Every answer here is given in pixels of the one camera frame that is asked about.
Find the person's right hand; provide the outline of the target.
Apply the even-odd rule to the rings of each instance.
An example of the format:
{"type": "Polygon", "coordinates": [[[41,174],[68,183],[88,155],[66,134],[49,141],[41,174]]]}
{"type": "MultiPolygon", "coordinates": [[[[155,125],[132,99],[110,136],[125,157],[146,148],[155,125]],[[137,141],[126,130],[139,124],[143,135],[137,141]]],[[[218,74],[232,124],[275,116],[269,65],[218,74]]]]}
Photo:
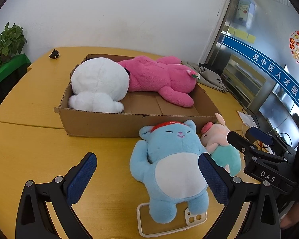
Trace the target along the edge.
{"type": "Polygon", "coordinates": [[[288,213],[280,221],[281,229],[288,229],[299,222],[299,203],[295,202],[288,213]]]}

